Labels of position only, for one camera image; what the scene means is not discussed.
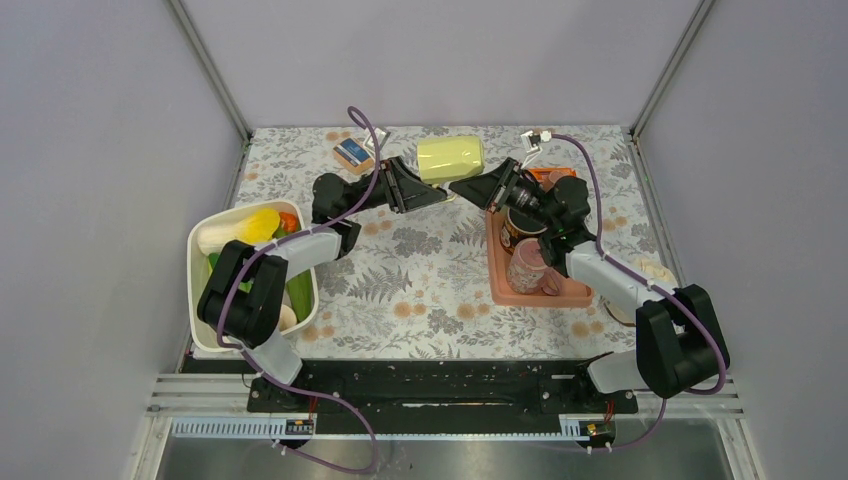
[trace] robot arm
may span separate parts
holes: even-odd
[[[450,189],[483,210],[508,206],[544,224],[539,237],[545,263],[584,283],[636,320],[635,350],[601,356],[589,362],[585,375],[601,393],[649,388],[670,398],[718,373],[718,359],[704,336],[673,302],[656,290],[674,292],[729,356],[707,292],[697,285],[674,289],[653,281],[648,288],[602,258],[595,236],[585,226],[589,214],[586,182],[563,177],[549,191],[525,174],[516,160],[506,159],[492,172],[453,182]],[[682,327],[682,333],[675,330]]]
[[[397,213],[443,201],[447,193],[421,182],[398,157],[381,162],[379,182],[363,208],[389,205]],[[348,183],[325,174],[313,185],[313,221],[322,223],[347,211],[367,191],[368,176]],[[650,388],[663,398],[715,375],[718,361],[705,339],[685,316],[660,294],[652,291],[605,261],[585,227],[589,214],[584,180],[560,179],[545,192],[517,161],[508,158],[492,172],[451,183],[450,189],[483,210],[515,208],[545,224],[539,238],[545,262],[610,299],[627,312],[635,312],[635,350],[601,356],[586,364],[582,375],[594,394]],[[292,239],[260,258],[246,278],[254,280],[250,293],[238,292],[227,315],[224,331],[250,349],[257,363],[278,380],[290,384],[300,371],[300,358],[277,328],[285,282],[318,264],[346,255],[355,245],[360,226],[342,221],[325,230]],[[232,287],[244,259],[254,247],[233,241],[225,246],[198,305],[198,317],[217,325],[223,298]],[[658,286],[673,291],[671,285]],[[692,311],[729,357],[709,295],[697,285],[674,290],[675,297]],[[675,331],[675,325],[683,333]]]

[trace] table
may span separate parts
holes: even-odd
[[[519,135],[554,128],[582,142],[598,171],[606,248],[635,261],[659,261],[639,183],[621,128],[586,126],[387,127],[383,157],[402,156],[417,171],[416,145],[433,136],[477,135],[486,170],[507,156],[524,158]],[[285,198],[311,214],[312,182],[326,172],[356,177],[333,159],[355,128],[257,129],[244,166],[236,205]],[[567,166],[589,178],[580,152],[552,141],[533,166]],[[594,192],[590,192],[594,209]],[[598,212],[587,220],[595,229]],[[305,358],[587,358],[628,350],[635,330],[615,321],[599,295],[582,309],[494,305],[488,280],[483,213],[462,199],[397,215],[388,207],[357,213],[356,248],[316,268],[317,318],[291,338]]]

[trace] aluminum frame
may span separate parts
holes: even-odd
[[[197,29],[194,27],[191,17],[183,2],[181,0],[168,0],[166,3],[171,6],[175,20],[179,28],[183,31],[187,43],[192,48],[193,53],[207,75],[211,88],[219,97],[228,116],[230,117],[230,120],[236,128],[236,131],[245,142],[244,155],[233,172],[233,179],[224,204],[224,208],[229,208],[232,205],[234,196],[237,192],[239,178],[249,150],[252,130],[250,125],[242,116],[238,105],[226,86],[226,83],[215,67],[212,57],[208,53],[208,50],[197,32]],[[716,0],[701,0],[698,4],[636,121],[629,128],[623,129],[623,134],[627,141],[628,153],[631,157],[633,168],[638,176],[643,199],[659,244],[661,258],[666,266],[675,273],[681,282],[684,281],[685,277],[680,268],[674,243],[672,242],[668,229],[665,228],[662,208],[657,200],[653,184],[650,181],[652,178],[650,169],[639,148],[639,137],[649,124],[651,117],[659,106],[679,66],[684,61],[687,52],[692,47],[701,27],[706,21],[715,3]],[[248,380],[249,378],[250,376],[246,375],[244,380]],[[175,373],[160,375],[148,405],[147,413],[145,414],[143,429],[138,436],[135,449],[133,450],[128,474],[125,475],[125,477],[132,478],[134,480],[156,477],[166,443],[170,438],[170,433],[173,431],[175,420],[182,421],[200,419],[203,420],[202,423],[206,425],[214,425],[215,422],[220,422],[221,424],[232,424],[234,419],[244,419],[246,421],[252,421],[255,419],[262,419],[264,421],[279,421],[286,418],[299,418],[302,416],[302,414],[257,414],[247,412],[246,405],[249,390],[249,387],[243,383],[242,376],[238,374]],[[640,412],[657,411],[660,399],[652,393],[637,391],[636,398]],[[647,419],[646,415],[650,414],[641,413],[637,415],[620,415],[620,417]],[[736,393],[735,383],[731,377],[728,377],[728,384],[722,393],[716,396],[703,397],[691,394],[681,394],[669,400],[666,418],[712,419],[716,422],[719,432],[721,433],[725,453],[727,454],[728,460],[731,464],[734,478],[744,480],[763,478],[761,473],[763,472],[762,465],[760,464],[759,457],[750,443],[750,432],[748,430],[747,420],[745,419],[742,403]],[[599,417],[592,415],[560,416],[560,421],[563,425],[568,425],[569,422],[578,420],[597,419],[599,419]],[[332,437],[359,439],[363,436],[346,435]],[[394,439],[407,440],[446,438],[445,436],[438,435],[417,435],[414,436],[415,438],[412,438],[413,436],[403,435],[378,435],[378,437],[391,437]],[[491,437],[492,436],[488,435],[457,435],[451,436],[451,439],[491,440],[493,439]],[[519,435],[516,438],[506,438],[507,436],[494,437],[504,437],[503,439],[511,440],[539,440],[538,436],[533,435]]]

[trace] white wall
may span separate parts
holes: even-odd
[[[844,478],[848,4],[722,1],[643,137],[772,479]]]
[[[0,14],[3,478],[118,478],[239,142],[162,1]]]
[[[629,124],[698,0],[187,0],[253,127]]]

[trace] green vegetable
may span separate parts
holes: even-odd
[[[290,235],[290,232],[286,232],[285,230],[280,232],[280,230],[282,228],[274,232],[275,238]],[[289,300],[291,300],[292,310],[294,310],[297,321],[302,322],[306,320],[309,312],[312,311],[312,274],[309,270],[289,280],[286,283],[286,291],[289,292]]]
[[[209,275],[212,275],[212,270],[215,269],[215,265],[218,264],[218,259],[221,258],[220,253],[210,253],[209,256],[206,257],[206,260],[209,261]],[[253,286],[253,282],[241,282],[239,285],[239,290],[245,293],[250,293],[250,287]]]

